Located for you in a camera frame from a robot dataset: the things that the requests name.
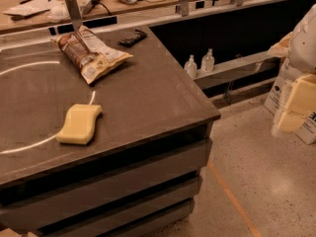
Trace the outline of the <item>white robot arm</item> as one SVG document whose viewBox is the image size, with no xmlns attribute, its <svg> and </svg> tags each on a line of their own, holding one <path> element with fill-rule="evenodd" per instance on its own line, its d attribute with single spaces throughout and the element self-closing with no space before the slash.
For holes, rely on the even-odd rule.
<svg viewBox="0 0 316 237">
<path fill-rule="evenodd" d="M 272 135 L 296 133 L 311 144 L 315 141 L 316 5 L 268 54 L 283 59 L 265 101 L 266 108 L 275 115 Z"/>
</svg>

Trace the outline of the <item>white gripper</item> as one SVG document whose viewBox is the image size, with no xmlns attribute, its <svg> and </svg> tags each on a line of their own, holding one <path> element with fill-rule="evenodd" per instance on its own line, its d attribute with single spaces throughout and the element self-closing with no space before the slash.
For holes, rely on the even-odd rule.
<svg viewBox="0 0 316 237">
<path fill-rule="evenodd" d="M 272 45 L 268 54 L 274 57 L 287 57 L 292 33 Z M 316 75 L 308 74 L 294 82 L 286 81 L 279 98 L 272 135 L 297 132 L 307 119 L 308 114 L 316 111 Z"/>
</svg>

